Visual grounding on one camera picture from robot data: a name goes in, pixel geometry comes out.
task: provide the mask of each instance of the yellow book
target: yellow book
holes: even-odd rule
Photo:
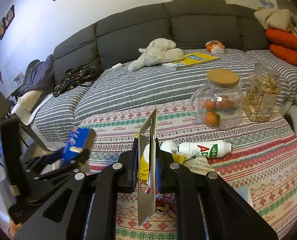
[[[200,64],[210,60],[217,59],[219,57],[210,56],[204,53],[196,52],[184,55],[184,59],[171,63],[164,63],[163,66],[171,67],[174,69],[182,69],[195,64]]]

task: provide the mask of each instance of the metal screw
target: metal screw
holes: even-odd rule
[[[177,170],[177,169],[179,168],[179,164],[178,164],[178,163],[171,163],[171,164],[170,164],[170,168],[171,168],[172,170]]]
[[[76,180],[81,180],[81,179],[83,179],[84,177],[85,177],[84,173],[81,173],[81,172],[75,174],[75,176],[74,176],[74,178],[75,178]]]
[[[115,169],[115,170],[119,170],[123,167],[123,164],[122,163],[114,163],[112,168]]]
[[[213,172],[213,171],[209,172],[208,176],[209,176],[210,179],[217,179],[218,178],[217,173]]]

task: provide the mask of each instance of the tangerine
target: tangerine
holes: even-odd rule
[[[221,117],[216,112],[207,112],[204,117],[204,123],[211,127],[218,127]]]
[[[222,96],[222,101],[219,102],[219,106],[225,110],[230,109],[232,101],[228,99],[228,96]]]
[[[207,111],[214,111],[216,109],[216,101],[207,99],[204,103],[204,106]]]

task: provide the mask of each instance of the white wall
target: white wall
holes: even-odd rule
[[[116,12],[167,0],[0,0],[0,21],[15,5],[15,18],[0,41],[0,69],[7,94],[14,78],[34,59],[45,60],[59,43],[80,29]],[[258,0],[226,0],[252,8]]]

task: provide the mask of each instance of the patterned tablecloth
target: patterned tablecloth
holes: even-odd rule
[[[271,122],[250,122],[244,114],[238,127],[217,131],[192,118],[188,100],[133,110],[98,114],[80,126],[97,135],[89,163],[93,172],[116,162],[132,147],[135,134],[147,116],[158,108],[157,136],[162,143],[223,139],[233,154],[211,159],[213,166],[233,188],[248,185],[254,209],[281,239],[297,220],[297,138],[286,120],[276,114]],[[163,212],[137,224],[137,193],[119,194],[116,239],[176,239],[174,195],[156,195]]]

